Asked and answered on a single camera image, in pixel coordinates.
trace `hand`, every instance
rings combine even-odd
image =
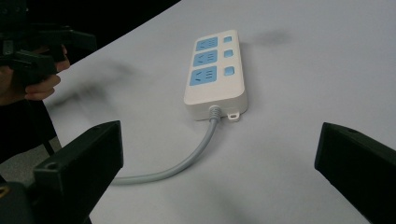
[[[65,61],[55,64],[58,72],[70,67],[70,62],[66,57],[67,50],[63,46]],[[36,53],[42,53],[48,49],[43,47],[35,50]],[[45,80],[34,85],[27,86],[23,89],[21,83],[14,77],[14,71],[8,66],[0,66],[0,105],[10,105],[17,101],[26,100],[44,100],[55,92],[54,87],[61,82],[61,78],[54,74],[48,76]]]

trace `white power strip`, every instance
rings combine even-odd
[[[229,30],[195,41],[184,103],[193,119],[209,119],[210,107],[238,121],[248,109],[238,33]]]
[[[229,30],[197,39],[194,45],[184,103],[195,120],[210,125],[198,147],[178,165],[149,175],[116,177],[112,185],[142,184],[176,175],[191,166],[209,144],[220,118],[238,121],[248,109],[238,33]]]

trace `table surface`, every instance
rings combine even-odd
[[[120,120],[118,176],[168,169],[204,137],[209,122],[183,103],[197,38],[237,30],[247,89],[247,111],[221,120],[192,167],[109,186],[92,223],[369,223],[314,160],[323,122],[396,148],[395,11],[385,0],[182,0],[73,64],[45,101],[58,137]]]

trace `power cord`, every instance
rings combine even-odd
[[[162,180],[168,178],[170,176],[176,175],[181,171],[185,170],[189,166],[191,166],[195,160],[201,155],[201,153],[206,148],[207,144],[209,144],[210,139],[213,136],[213,133],[216,130],[216,126],[220,122],[221,119],[221,109],[220,107],[214,105],[210,107],[210,125],[206,131],[204,139],[198,145],[198,147],[190,154],[188,158],[179,163],[178,165],[151,175],[137,175],[137,176],[126,176],[126,177],[115,177],[110,185],[133,185],[133,184],[143,184],[153,181]]]

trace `blue outlet panel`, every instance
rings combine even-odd
[[[199,50],[203,50],[203,49],[211,49],[211,48],[215,48],[217,46],[218,46],[218,38],[212,37],[212,38],[198,41],[195,50],[199,51]]]
[[[190,86],[214,82],[216,81],[217,77],[218,68],[216,66],[197,69],[191,73]]]
[[[218,60],[218,51],[216,49],[208,52],[196,54],[193,61],[193,66],[200,66],[208,63],[215,63]]]

